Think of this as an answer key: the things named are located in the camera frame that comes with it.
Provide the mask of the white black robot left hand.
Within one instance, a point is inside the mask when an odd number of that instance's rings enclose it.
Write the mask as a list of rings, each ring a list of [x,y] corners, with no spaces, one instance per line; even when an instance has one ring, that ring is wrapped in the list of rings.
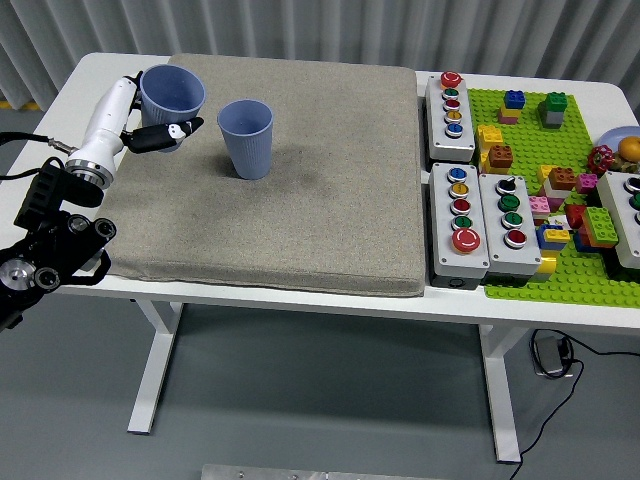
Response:
[[[107,176],[115,172],[115,156],[123,148],[171,152],[203,125],[198,113],[205,100],[202,80],[175,65],[156,65],[123,77],[96,105],[82,145],[69,155],[66,169]]]

